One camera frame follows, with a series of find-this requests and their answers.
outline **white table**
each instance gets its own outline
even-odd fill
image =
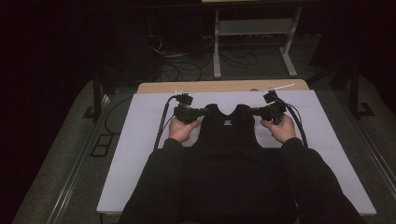
[[[218,104],[220,111],[230,114],[238,104],[250,107],[264,106],[262,91],[196,92],[192,107],[202,108]],[[308,145],[314,148],[332,168],[348,199],[362,215],[373,215],[375,209],[361,182],[342,149],[332,126],[314,91],[278,91],[286,103],[294,105],[300,112]],[[152,152],[157,135],[163,106],[174,93],[138,93],[134,96],[120,136],[120,141],[111,163],[97,211],[105,214],[120,214],[134,191],[137,180]],[[169,106],[168,120],[177,105]],[[265,130],[256,117],[255,132],[259,144],[266,147],[280,147],[280,144]],[[191,146],[197,139],[199,128],[191,133],[185,146]],[[168,135],[165,129],[159,147]]]

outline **right hand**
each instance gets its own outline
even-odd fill
[[[200,120],[195,120],[189,124],[185,124],[173,118],[169,125],[169,138],[177,140],[179,143],[189,140],[192,129],[201,125]]]
[[[264,119],[260,120],[260,124],[269,129],[276,141],[282,144],[291,138],[297,137],[294,122],[286,114],[282,116],[282,121],[278,125]]]

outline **metal frame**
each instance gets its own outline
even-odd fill
[[[379,172],[391,195],[396,200],[396,174],[394,174],[390,169],[387,161],[384,159],[382,153],[375,145],[375,142],[370,134],[367,133],[367,130],[364,128],[361,121],[356,119],[356,115],[353,111],[350,111],[350,107],[347,108],[348,99],[345,97],[345,95],[340,91],[336,91],[335,93],[337,99],[340,101],[340,105],[343,107],[346,115],[349,117],[349,120],[354,124],[356,130],[363,139],[364,144],[367,146],[370,159],[372,160],[376,170]]]
[[[105,95],[102,98],[101,101],[101,111],[107,112],[108,106],[110,105],[110,99]],[[47,220],[47,224],[53,224],[53,223],[60,223],[62,220],[62,217],[64,215],[64,211],[69,204],[70,198],[72,197],[74,188],[76,187],[76,184],[78,182],[78,178],[81,175],[81,169],[83,162],[85,158],[89,155],[90,150],[94,147],[94,137],[99,134],[99,127],[105,122],[105,114],[97,114],[98,120],[97,122],[94,122],[91,129],[90,133],[85,140],[80,152],[78,153],[78,156],[76,158],[76,162],[73,165],[73,168],[69,174],[69,177],[67,177],[67,180],[64,183],[64,187],[62,188],[62,191],[58,197],[58,200],[56,204],[54,205],[50,215],[49,219]]]
[[[297,7],[292,19],[248,20],[248,21],[220,21],[219,11],[215,15],[215,47],[213,53],[214,78],[221,78],[219,59],[220,35],[266,35],[288,34],[288,39],[283,47],[279,48],[286,68],[291,77],[296,77],[297,72],[289,56],[291,42],[300,19],[302,7]]]

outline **black controller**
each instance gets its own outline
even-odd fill
[[[279,101],[274,91],[269,91],[264,95],[266,103],[271,103],[264,107],[250,108],[247,112],[250,115],[260,116],[262,119],[272,121],[274,124],[279,124],[283,113],[286,112],[286,106],[283,102]]]
[[[201,116],[209,115],[209,113],[208,108],[194,109],[186,105],[178,105],[174,109],[174,115],[185,124],[191,123]]]
[[[188,94],[183,93],[177,97],[177,101],[180,102],[178,106],[174,109],[174,116],[181,122],[188,124],[197,120],[201,116],[206,116],[210,114],[210,109],[208,108],[191,108],[192,97]]]

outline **person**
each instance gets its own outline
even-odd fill
[[[184,124],[176,118],[171,120],[169,138],[165,140],[163,148],[149,156],[131,199],[121,214],[120,224],[178,222],[181,161],[185,153],[181,143],[187,141],[191,131],[200,124],[199,120],[190,124]],[[267,120],[261,120],[261,125],[282,144],[280,154],[301,224],[365,223],[343,194],[330,167],[314,149],[304,148],[289,116],[283,115],[278,125]],[[271,223],[283,222],[272,220]]]

